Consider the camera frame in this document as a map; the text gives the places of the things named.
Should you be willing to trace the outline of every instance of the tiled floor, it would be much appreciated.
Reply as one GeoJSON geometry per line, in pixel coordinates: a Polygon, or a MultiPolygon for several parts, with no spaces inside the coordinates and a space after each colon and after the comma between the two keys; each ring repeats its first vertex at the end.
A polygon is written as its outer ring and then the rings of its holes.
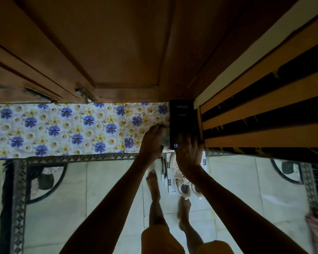
{"type": "MultiPolygon", "coordinates": [[[[57,254],[75,229],[106,196],[130,167],[132,160],[71,163],[59,188],[44,200],[30,204],[26,211],[25,254],[57,254]]],[[[151,169],[160,173],[156,160],[151,169]]],[[[208,158],[210,175],[236,194],[259,214],[289,235],[307,252],[313,253],[305,222],[309,206],[304,186],[281,178],[270,160],[247,156],[208,158]]],[[[184,233],[178,228],[178,195],[169,195],[159,178],[161,207],[170,232],[183,245],[184,233]]],[[[242,253],[224,224],[206,200],[191,199],[191,225],[204,242],[223,240],[234,253],[242,253]]],[[[140,236],[148,227],[151,196],[145,178],[139,187],[114,253],[140,253],[140,236]]]]}

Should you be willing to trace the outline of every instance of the hand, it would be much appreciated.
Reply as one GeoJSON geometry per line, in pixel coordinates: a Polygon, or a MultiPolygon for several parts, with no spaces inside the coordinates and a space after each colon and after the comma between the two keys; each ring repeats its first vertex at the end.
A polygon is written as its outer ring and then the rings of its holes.
{"type": "Polygon", "coordinates": [[[164,148],[161,145],[161,139],[164,132],[164,125],[151,126],[142,139],[138,156],[152,164],[161,155],[164,148]]]}
{"type": "Polygon", "coordinates": [[[204,170],[200,166],[204,144],[198,145],[197,136],[191,142],[191,136],[188,134],[183,137],[178,136],[177,164],[183,175],[190,181],[194,182],[197,175],[204,170]]]}

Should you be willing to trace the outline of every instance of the bare foot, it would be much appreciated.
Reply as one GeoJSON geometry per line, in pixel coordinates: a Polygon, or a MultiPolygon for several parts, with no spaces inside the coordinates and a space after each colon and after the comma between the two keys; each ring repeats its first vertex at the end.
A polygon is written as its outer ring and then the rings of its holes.
{"type": "Polygon", "coordinates": [[[159,201],[160,200],[160,191],[158,186],[158,178],[155,171],[151,171],[148,173],[146,177],[147,185],[149,191],[151,192],[152,201],[159,201]]]}
{"type": "Polygon", "coordinates": [[[178,219],[180,219],[179,228],[182,231],[185,229],[185,226],[190,223],[189,222],[190,209],[191,209],[190,200],[188,199],[187,201],[185,201],[184,197],[181,196],[179,200],[177,216],[178,216],[178,219]]]}

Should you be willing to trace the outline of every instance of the leg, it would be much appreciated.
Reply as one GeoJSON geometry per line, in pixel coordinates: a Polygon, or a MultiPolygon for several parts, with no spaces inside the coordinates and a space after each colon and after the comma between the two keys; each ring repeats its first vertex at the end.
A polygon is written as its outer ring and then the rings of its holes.
{"type": "Polygon", "coordinates": [[[160,191],[158,186],[158,178],[155,171],[151,171],[147,178],[147,185],[152,196],[152,204],[149,209],[149,226],[164,225],[167,226],[162,210],[159,204],[160,191]]]}
{"type": "Polygon", "coordinates": [[[199,234],[193,229],[189,222],[189,212],[191,208],[191,202],[185,201],[183,197],[179,201],[178,218],[180,219],[179,228],[185,233],[187,247],[190,254],[195,254],[197,248],[203,244],[203,241],[199,234]]]}

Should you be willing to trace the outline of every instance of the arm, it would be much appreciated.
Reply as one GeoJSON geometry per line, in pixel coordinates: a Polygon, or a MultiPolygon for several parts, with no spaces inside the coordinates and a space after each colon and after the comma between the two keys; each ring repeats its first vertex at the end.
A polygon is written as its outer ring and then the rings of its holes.
{"type": "Polygon", "coordinates": [[[164,128],[152,126],[129,170],[67,241],[60,254],[113,253],[146,169],[162,153],[164,128]]]}
{"type": "Polygon", "coordinates": [[[200,166],[203,151],[197,139],[180,136],[177,163],[184,176],[199,187],[244,253],[307,253],[281,230],[222,187],[200,166]]]}

